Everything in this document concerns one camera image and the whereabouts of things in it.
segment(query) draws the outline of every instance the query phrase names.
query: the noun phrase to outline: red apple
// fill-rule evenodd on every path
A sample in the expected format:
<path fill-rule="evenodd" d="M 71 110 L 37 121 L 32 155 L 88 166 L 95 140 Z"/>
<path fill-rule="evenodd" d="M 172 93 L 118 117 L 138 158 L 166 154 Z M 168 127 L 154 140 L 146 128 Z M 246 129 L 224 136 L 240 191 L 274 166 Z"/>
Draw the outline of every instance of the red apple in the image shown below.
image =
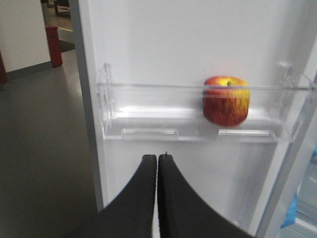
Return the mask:
<path fill-rule="evenodd" d="M 250 104 L 248 83 L 231 76 L 215 76 L 205 81 L 204 116 L 221 126 L 236 126 L 245 120 Z"/>

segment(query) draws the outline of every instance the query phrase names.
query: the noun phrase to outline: refrigerator door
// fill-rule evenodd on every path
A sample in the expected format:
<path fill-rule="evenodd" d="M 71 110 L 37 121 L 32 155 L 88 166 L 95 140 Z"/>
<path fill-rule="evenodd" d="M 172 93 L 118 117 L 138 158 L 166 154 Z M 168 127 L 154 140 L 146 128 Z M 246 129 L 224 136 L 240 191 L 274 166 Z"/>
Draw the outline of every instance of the refrigerator door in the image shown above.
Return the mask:
<path fill-rule="evenodd" d="M 276 210 L 276 206 L 268 209 L 270 195 L 278 190 L 276 179 L 281 171 L 291 172 L 300 154 L 296 149 L 302 145 L 310 125 L 312 116 L 308 114 L 297 121 L 302 107 L 296 106 L 302 105 L 306 98 L 299 97 L 287 106 L 291 113 L 285 116 L 285 125 L 292 125 L 290 134 L 297 135 L 294 140 L 252 143 L 239 139 L 107 139 L 96 83 L 98 71 L 105 62 L 109 63 L 112 82 L 123 85 L 203 85 L 215 75 L 236 76 L 250 85 L 274 85 L 280 79 L 281 67 L 292 65 L 304 72 L 316 40 L 317 2 L 79 0 L 70 3 L 72 17 L 78 19 L 74 22 L 76 50 L 88 131 L 95 152 L 99 209 L 125 186 L 142 155 L 167 151 L 209 206 L 251 235 L 258 233 L 264 237 L 273 220 L 264 221 L 263 214 L 271 211 L 271 219 Z M 256 98 L 257 94 L 251 95 L 252 100 Z M 290 167 L 285 165 L 286 160 L 291 162 Z M 294 170 L 304 170 L 306 165 L 299 162 Z M 291 199 L 292 188 L 285 189 L 288 191 L 285 200 Z"/>

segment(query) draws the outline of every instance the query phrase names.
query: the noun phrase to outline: refrigerator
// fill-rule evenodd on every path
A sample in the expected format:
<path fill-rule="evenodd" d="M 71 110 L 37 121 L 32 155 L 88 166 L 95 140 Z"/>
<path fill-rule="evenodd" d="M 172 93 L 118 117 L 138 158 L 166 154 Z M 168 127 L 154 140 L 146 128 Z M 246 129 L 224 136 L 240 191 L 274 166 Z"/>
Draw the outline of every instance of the refrigerator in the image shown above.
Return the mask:
<path fill-rule="evenodd" d="M 317 1 L 70 7 L 99 211 L 143 155 L 167 152 L 220 215 L 253 236 L 278 237 L 317 145 Z M 204 81 L 217 75 L 249 83 L 248 116 L 237 126 L 203 115 Z"/>

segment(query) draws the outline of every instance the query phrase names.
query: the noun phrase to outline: baseboard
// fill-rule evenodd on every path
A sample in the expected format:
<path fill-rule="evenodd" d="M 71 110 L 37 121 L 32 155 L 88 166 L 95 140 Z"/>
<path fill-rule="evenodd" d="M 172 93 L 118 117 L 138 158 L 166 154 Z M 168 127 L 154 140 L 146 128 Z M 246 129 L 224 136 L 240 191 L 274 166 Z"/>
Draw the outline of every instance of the baseboard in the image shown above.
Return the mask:
<path fill-rule="evenodd" d="M 17 69 L 11 72 L 8 72 L 8 79 L 13 80 L 16 78 L 22 78 L 25 76 L 29 76 L 31 74 L 39 73 L 42 71 L 46 71 L 52 68 L 52 63 L 50 61 L 45 63 L 36 64 L 33 66 L 29 66 L 26 68 Z"/>

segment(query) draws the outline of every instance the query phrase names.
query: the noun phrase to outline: gray floor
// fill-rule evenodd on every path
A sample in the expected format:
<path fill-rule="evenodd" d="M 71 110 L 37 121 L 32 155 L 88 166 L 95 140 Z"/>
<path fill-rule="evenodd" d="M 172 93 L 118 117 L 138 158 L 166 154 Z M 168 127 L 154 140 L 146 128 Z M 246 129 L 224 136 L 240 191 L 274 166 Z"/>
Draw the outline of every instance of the gray floor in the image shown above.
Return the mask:
<path fill-rule="evenodd" d="M 0 237 L 57 238 L 96 214 L 75 51 L 0 91 Z"/>

